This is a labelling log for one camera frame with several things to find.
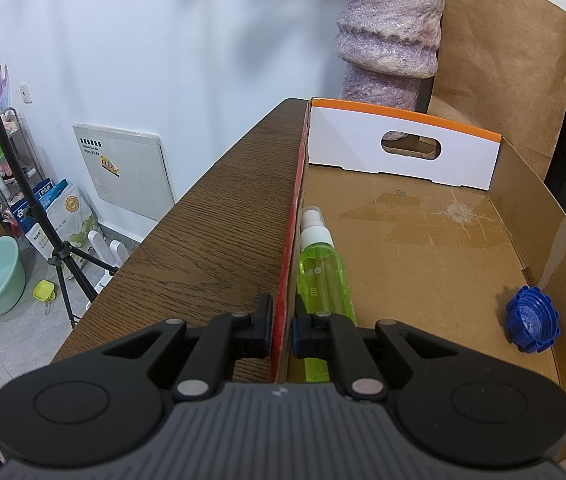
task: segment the white spray nozzle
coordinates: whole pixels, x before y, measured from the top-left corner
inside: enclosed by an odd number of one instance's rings
[[[303,209],[303,214],[301,215],[301,231],[305,231],[308,227],[313,226],[325,227],[325,220],[323,220],[319,208],[309,206]]]

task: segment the electrical panel box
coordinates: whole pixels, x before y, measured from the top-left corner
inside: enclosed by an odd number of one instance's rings
[[[99,197],[156,221],[172,208],[159,136],[88,124],[74,134]]]

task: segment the green spray bottle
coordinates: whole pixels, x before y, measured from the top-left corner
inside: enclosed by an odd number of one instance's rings
[[[320,209],[314,206],[303,209],[301,215],[301,258],[297,286],[309,314],[342,314],[356,324],[343,260],[334,249],[332,235],[325,227]],[[304,364],[307,382],[330,380],[326,361],[307,358]]]

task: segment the wall socket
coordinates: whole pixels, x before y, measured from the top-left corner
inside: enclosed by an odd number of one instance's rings
[[[24,103],[31,103],[32,97],[29,95],[29,88],[27,83],[23,83],[22,85],[18,85],[18,89],[20,90],[20,96],[23,98]]]

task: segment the red box side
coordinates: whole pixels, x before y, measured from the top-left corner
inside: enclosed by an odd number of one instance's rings
[[[303,133],[301,145],[298,148],[298,161],[296,163],[296,177],[294,179],[294,195],[292,206],[287,220],[287,235],[285,236],[285,252],[283,253],[283,266],[278,282],[278,295],[276,299],[276,310],[274,314],[274,329],[272,332],[271,364],[269,378],[273,382],[278,373],[281,352],[285,341],[285,330],[287,329],[287,287],[290,275],[290,264],[292,261],[292,248],[294,247],[294,235],[296,234],[296,215],[298,213],[299,198],[301,194],[301,183],[303,181],[303,170],[305,167],[305,154],[307,151],[307,135],[310,126],[310,101],[305,111],[303,121]]]

